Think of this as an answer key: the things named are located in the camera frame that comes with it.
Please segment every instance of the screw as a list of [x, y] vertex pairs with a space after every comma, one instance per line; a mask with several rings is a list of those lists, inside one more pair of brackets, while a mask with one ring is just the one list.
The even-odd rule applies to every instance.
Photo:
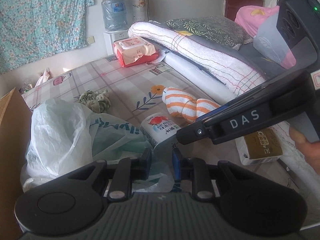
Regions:
[[115, 191], [110, 192], [109, 196], [113, 199], [120, 199], [125, 196], [125, 193], [120, 190], [115, 190]]
[[202, 190], [197, 193], [197, 196], [198, 198], [201, 198], [201, 199], [209, 199], [209, 198], [212, 198], [213, 194], [212, 192]]

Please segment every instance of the electrical outlet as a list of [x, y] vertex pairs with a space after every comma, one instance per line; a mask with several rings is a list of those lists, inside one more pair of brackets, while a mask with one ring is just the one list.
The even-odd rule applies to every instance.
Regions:
[[87, 38], [87, 43], [88, 43], [88, 45], [90, 45], [90, 44], [92, 44], [92, 43], [95, 43], [94, 37], [93, 37], [93, 36], [88, 37], [88, 38]]

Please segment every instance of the red wipes package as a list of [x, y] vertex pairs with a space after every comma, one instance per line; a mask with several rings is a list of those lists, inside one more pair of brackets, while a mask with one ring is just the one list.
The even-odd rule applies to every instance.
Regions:
[[115, 41], [113, 47], [122, 67], [146, 63], [159, 57], [155, 46], [140, 37]]

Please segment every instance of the striped towel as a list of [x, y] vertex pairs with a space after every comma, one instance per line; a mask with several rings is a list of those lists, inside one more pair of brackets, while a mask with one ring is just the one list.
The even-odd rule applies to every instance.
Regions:
[[212, 100], [196, 99], [193, 95], [173, 87], [163, 90], [162, 101], [166, 104], [172, 117], [183, 117], [189, 123], [194, 122], [201, 115], [220, 107]]

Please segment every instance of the person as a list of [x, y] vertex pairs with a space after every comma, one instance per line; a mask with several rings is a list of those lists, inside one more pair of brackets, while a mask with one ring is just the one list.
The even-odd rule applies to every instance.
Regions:
[[292, 127], [289, 128], [289, 135], [296, 148], [304, 155], [306, 162], [320, 175], [320, 142], [308, 142], [302, 133]]

